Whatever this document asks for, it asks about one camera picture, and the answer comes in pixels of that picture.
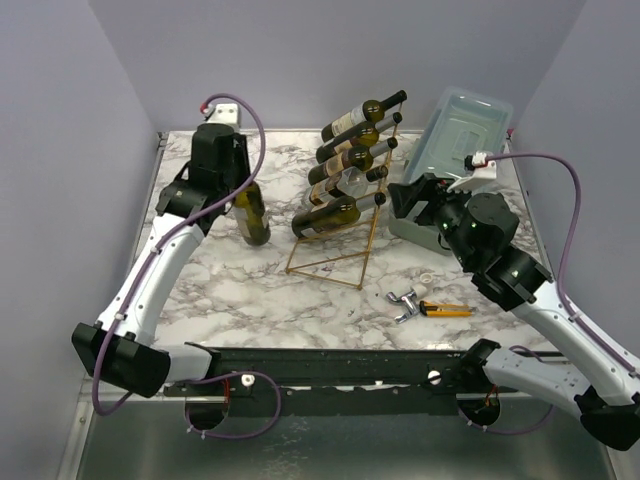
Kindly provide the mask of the dark wine bottle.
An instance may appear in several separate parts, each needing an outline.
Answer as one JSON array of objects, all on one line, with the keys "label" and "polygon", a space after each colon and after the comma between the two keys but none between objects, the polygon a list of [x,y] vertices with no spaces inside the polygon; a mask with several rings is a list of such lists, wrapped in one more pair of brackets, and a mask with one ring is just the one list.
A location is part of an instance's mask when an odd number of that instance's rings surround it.
[{"label": "dark wine bottle", "polygon": [[240,234],[248,245],[258,247],[269,241],[269,220],[262,192],[256,182],[252,182],[234,198],[233,212]]},{"label": "dark wine bottle", "polygon": [[342,196],[294,216],[292,232],[297,238],[309,238],[355,224],[362,213],[386,203],[383,192],[361,198]]}]

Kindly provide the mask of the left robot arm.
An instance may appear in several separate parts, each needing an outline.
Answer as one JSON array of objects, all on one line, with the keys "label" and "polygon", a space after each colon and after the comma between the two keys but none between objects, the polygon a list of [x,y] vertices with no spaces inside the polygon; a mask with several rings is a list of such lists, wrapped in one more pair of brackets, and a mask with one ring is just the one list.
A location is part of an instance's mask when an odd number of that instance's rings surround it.
[{"label": "left robot arm", "polygon": [[122,287],[93,324],[80,323],[72,333],[91,377],[146,398],[172,382],[187,381],[201,395],[220,387],[222,372],[209,353],[186,345],[161,349],[154,339],[183,267],[249,175],[244,135],[227,124],[198,126],[190,158],[161,190],[149,237]]}]

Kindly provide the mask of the wine bottle white label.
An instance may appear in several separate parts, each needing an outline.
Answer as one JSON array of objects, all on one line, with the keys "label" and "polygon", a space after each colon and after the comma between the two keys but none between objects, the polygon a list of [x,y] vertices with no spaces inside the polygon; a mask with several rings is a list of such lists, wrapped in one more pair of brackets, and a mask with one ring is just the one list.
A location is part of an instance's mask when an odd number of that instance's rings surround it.
[{"label": "wine bottle white label", "polygon": [[384,100],[365,100],[327,124],[321,131],[322,141],[327,142],[362,122],[370,121],[376,123],[382,120],[388,110],[401,104],[407,98],[406,91],[399,90]]}]

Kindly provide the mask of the wine bottle brown label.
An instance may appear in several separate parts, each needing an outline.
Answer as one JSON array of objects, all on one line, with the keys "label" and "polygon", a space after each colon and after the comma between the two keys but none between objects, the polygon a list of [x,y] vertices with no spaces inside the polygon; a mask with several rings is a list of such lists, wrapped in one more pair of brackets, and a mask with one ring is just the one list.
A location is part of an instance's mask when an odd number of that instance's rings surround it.
[{"label": "wine bottle brown label", "polygon": [[370,147],[378,142],[380,134],[396,127],[403,120],[401,112],[393,112],[377,123],[364,121],[324,142],[315,153],[315,159],[321,164],[331,157],[352,147],[363,145]]}]

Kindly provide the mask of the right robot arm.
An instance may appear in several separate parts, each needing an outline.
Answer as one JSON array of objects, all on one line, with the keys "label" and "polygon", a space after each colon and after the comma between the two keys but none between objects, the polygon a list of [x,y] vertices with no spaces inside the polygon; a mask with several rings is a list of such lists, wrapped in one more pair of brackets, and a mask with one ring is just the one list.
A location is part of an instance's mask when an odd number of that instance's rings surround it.
[{"label": "right robot arm", "polygon": [[627,451],[639,440],[639,359],[626,351],[559,290],[535,258],[513,245],[519,226],[500,193],[463,193],[430,173],[388,192],[397,218],[433,226],[488,300],[532,326],[569,361],[560,368],[528,360],[488,340],[472,347],[460,379],[480,392],[491,384],[536,396],[576,416],[604,445]]}]

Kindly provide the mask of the clear glass bottle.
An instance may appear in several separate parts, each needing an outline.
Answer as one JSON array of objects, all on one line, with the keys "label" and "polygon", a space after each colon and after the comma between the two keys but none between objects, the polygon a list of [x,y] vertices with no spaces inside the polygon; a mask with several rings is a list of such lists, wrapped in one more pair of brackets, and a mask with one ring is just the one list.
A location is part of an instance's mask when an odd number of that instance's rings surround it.
[{"label": "clear glass bottle", "polygon": [[303,194],[302,205],[313,208],[342,196],[360,198],[371,185],[385,179],[387,175],[388,168],[384,165],[366,172],[357,167],[349,167],[310,186]]}]

